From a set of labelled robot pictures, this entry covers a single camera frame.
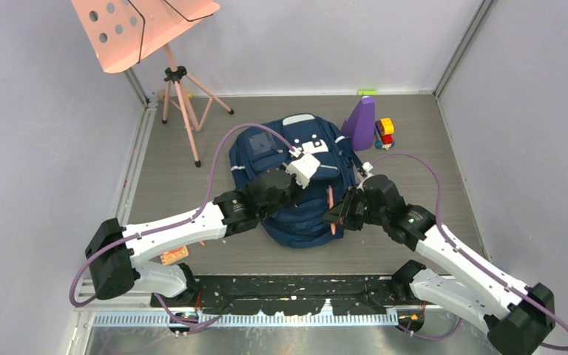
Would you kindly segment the navy blue backpack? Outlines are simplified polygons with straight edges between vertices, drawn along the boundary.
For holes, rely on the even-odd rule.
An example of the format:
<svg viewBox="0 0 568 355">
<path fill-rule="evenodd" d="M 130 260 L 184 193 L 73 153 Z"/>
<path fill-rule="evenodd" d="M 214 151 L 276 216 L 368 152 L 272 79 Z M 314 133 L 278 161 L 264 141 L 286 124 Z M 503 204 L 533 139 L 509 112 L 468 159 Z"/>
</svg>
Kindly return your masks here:
<svg viewBox="0 0 568 355">
<path fill-rule="evenodd" d="M 263 228 L 281 246 L 304 249 L 325 245 L 344 235 L 322 221 L 328 201 L 340 202 L 349 186 L 356 184 L 362 162 L 350 141 L 330 121 L 310 113 L 290 115 L 266 124 L 267 131 L 251 127 L 231 145 L 229 159 L 236 187 L 292 161 L 289 147 L 312 154 L 319 167 L 297 201 L 262 222 Z"/>
</svg>

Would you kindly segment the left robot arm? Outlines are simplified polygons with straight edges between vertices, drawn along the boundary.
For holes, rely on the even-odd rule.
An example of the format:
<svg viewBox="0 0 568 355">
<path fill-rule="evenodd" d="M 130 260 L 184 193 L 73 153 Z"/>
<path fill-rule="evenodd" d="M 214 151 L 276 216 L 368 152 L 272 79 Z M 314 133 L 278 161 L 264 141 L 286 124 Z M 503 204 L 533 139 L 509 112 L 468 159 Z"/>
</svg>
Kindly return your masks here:
<svg viewBox="0 0 568 355">
<path fill-rule="evenodd" d="M 309 181 L 309 175 L 292 168 L 269 170 L 202 209 L 127 226 L 117 218 L 105 220 L 84 251 L 95 298 L 110 300 L 139 290 L 171 298 L 180 306 L 191 305 L 197 286 L 189 268 L 165 266 L 153 258 L 255 229 L 260 221 L 293 206 Z"/>
</svg>

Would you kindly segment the orange spiral notepad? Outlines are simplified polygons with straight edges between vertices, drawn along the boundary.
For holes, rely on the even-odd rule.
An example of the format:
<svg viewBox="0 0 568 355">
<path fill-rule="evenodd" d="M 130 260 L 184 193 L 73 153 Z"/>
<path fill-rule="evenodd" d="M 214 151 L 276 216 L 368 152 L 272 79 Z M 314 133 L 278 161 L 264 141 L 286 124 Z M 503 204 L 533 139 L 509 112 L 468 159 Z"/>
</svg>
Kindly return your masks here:
<svg viewBox="0 0 568 355">
<path fill-rule="evenodd" d="M 163 265 L 171 265 L 189 256 L 189 250 L 186 246 L 166 251 L 160 255 L 160 261 Z"/>
</svg>

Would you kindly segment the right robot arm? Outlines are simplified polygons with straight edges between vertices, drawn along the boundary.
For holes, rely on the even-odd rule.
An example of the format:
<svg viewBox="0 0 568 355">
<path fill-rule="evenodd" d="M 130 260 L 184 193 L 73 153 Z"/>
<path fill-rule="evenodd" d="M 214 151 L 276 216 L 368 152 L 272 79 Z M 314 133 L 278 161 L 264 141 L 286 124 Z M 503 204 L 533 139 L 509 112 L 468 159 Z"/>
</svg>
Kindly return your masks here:
<svg viewBox="0 0 568 355">
<path fill-rule="evenodd" d="M 466 246 L 426 208 L 406 203 L 384 175 L 347 188 L 323 221 L 351 231 L 380 226 L 395 242 L 453 275 L 446 280 L 415 260 L 391 277 L 393 295 L 443 307 L 485 333 L 501 354 L 532 354 L 555 327 L 554 295 L 545 285 L 528 286 Z"/>
</svg>

